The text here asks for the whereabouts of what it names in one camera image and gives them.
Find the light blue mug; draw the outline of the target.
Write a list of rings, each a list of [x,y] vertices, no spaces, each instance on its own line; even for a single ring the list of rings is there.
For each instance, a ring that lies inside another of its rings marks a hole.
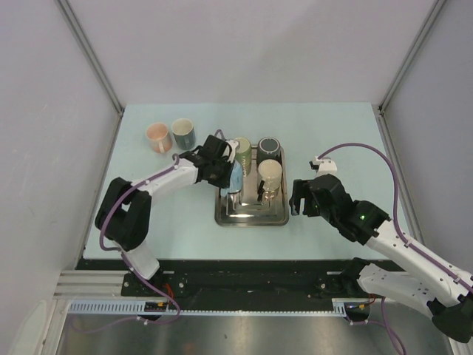
[[[236,161],[230,176],[230,185],[226,189],[220,189],[220,197],[226,197],[229,194],[235,194],[241,191],[243,187],[243,168],[242,165]]]

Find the dark teal mug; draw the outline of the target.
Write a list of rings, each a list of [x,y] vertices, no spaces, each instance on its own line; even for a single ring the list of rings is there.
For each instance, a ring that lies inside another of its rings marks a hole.
[[[171,125],[171,131],[178,147],[182,150],[191,150],[195,146],[195,132],[193,123],[187,118],[179,118]]]

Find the pink mug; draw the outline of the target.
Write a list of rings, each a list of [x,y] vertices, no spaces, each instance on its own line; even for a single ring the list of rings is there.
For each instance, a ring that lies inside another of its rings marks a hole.
[[[150,147],[156,153],[166,153],[172,148],[172,139],[168,127],[163,123],[154,123],[146,130]]]

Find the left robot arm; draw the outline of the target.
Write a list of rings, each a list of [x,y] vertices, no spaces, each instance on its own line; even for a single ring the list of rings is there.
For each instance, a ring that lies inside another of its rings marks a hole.
[[[236,140],[209,135],[203,145],[173,154],[171,165],[153,175],[136,181],[117,177],[109,184],[95,217],[99,246],[121,253],[145,294],[153,296],[163,287],[163,277],[157,273],[160,263],[146,242],[154,203],[201,181],[227,189],[238,147]]]

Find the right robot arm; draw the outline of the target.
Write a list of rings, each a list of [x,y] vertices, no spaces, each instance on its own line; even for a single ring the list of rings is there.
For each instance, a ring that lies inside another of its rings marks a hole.
[[[472,338],[472,274],[445,261],[416,239],[397,231],[385,211],[366,200],[353,200],[341,181],[326,174],[295,180],[290,199],[293,215],[322,217],[350,242],[366,246],[400,266],[405,275],[390,274],[354,259],[341,278],[342,291],[385,296],[430,318],[451,339]]]

